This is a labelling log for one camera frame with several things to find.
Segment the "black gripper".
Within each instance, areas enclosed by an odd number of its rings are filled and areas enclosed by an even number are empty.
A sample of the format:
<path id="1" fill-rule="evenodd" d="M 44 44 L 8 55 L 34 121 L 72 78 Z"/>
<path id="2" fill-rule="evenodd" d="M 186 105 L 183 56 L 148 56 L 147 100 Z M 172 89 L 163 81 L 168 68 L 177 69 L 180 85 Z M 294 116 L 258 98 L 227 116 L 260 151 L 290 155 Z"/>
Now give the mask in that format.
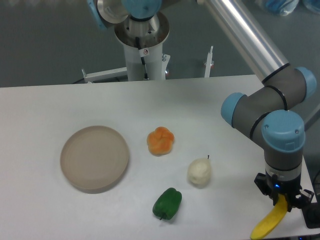
<path id="1" fill-rule="evenodd" d="M 277 170 L 267 167 L 265 173 L 258 173 L 254 183 L 261 193 L 272 199 L 275 206 L 279 195 L 285 196 L 287 211 L 293 208 L 302 209 L 311 204 L 314 193 L 301 187 L 302 169 L 297 167 L 290 171 Z"/>

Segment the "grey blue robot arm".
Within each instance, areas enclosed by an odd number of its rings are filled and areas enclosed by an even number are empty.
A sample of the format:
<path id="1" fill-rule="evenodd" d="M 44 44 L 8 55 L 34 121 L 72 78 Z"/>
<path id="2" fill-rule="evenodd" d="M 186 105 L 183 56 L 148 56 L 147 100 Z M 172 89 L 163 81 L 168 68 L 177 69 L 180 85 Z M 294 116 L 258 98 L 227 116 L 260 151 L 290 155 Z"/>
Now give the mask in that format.
<path id="1" fill-rule="evenodd" d="M 125 50 L 130 81 L 163 80 L 162 44 L 170 31 L 162 10 L 172 0 L 89 0 L 101 28 L 114 27 Z M 301 187 L 305 123 L 292 107 L 309 98 L 317 81 L 304 67 L 293 68 L 239 0 L 204 0 L 202 4 L 263 84 L 252 95 L 233 93 L 221 116 L 264 151 L 265 172 L 254 182 L 274 203 L 284 196 L 287 210 L 304 209 L 314 193 Z"/>

